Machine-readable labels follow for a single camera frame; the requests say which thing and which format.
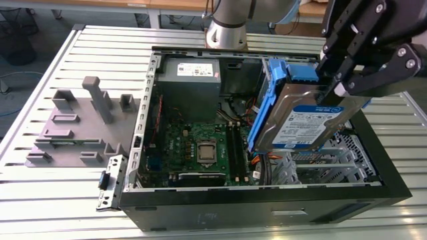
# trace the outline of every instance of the aluminum table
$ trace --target aluminum table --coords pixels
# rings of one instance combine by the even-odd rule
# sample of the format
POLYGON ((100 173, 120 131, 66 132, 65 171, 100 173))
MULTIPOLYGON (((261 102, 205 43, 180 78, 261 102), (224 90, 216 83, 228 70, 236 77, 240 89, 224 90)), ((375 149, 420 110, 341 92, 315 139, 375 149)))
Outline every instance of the aluminum table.
MULTIPOLYGON (((246 35, 248 49, 319 53, 324 40, 246 35)), ((141 232, 122 212, 96 212, 102 168, 26 168, 25 156, 54 107, 57 89, 89 97, 85 76, 109 97, 145 88, 152 46, 204 47, 200 31, 85 26, 73 30, 0 144, 0 239, 291 239, 427 238, 427 124, 407 93, 373 98, 363 110, 413 197, 339 224, 141 232)))

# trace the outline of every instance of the sticker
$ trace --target sticker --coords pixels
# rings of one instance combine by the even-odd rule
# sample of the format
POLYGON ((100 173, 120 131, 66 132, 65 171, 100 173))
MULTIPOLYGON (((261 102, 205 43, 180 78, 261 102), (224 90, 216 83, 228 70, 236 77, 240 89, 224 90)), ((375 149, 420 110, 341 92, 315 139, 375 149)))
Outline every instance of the sticker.
POLYGON ((308 147, 327 129, 325 122, 336 118, 343 110, 340 106, 296 106, 272 140, 272 146, 280 149, 308 147))
POLYGON ((133 4, 133 3, 128 3, 126 4, 129 7, 141 7, 141 8, 146 8, 145 4, 133 4))
POLYGON ((177 64, 177 76, 213 77, 210 63, 180 63, 177 64))
POLYGON ((261 178, 261 173, 258 171, 253 171, 252 177, 254 179, 260 179, 261 178))

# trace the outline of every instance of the red wire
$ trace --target red wire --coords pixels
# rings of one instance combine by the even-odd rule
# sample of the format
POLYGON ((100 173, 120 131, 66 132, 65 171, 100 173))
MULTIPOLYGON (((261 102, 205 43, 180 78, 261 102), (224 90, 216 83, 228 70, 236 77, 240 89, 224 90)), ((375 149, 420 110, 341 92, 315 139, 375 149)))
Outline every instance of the red wire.
POLYGON ((245 121, 246 121, 246 123, 252 126, 253 125, 253 123, 252 123, 252 121, 250 121, 250 119, 249 119, 249 112, 250 112, 250 110, 252 110, 252 107, 254 106, 254 102, 256 102, 256 97, 253 97, 253 101, 252 101, 252 105, 250 105, 250 107, 245 110, 245 121))

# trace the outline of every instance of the blue tab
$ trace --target blue tab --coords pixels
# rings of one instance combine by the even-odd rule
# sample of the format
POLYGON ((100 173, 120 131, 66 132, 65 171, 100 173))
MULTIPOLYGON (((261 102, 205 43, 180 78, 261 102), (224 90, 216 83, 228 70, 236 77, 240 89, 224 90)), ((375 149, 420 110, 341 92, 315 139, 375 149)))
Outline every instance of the blue tab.
POLYGON ((288 74, 293 81, 319 82, 316 70, 311 65, 288 65, 288 74))
POLYGON ((248 133, 248 149, 253 148, 256 136, 262 128, 262 121, 266 118, 266 113, 276 103, 276 85, 280 80, 283 80, 288 75, 288 63, 283 59, 271 58, 268 59, 268 67, 271 72, 271 81, 264 99, 260 104, 258 113, 254 118, 253 126, 250 132, 248 133))

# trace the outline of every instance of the white cable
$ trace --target white cable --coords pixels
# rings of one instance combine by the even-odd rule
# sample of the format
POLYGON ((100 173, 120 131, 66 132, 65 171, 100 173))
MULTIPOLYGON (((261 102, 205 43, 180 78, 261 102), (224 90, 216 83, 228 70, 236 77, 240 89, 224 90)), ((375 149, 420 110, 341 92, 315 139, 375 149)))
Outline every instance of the white cable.
POLYGON ((10 75, 14 75, 14 74, 40 74, 40 75, 44 75, 44 73, 37 72, 37 71, 17 71, 17 72, 12 72, 12 73, 8 73, 6 75, 0 76, 0 79, 2 79, 4 77, 8 77, 10 75))

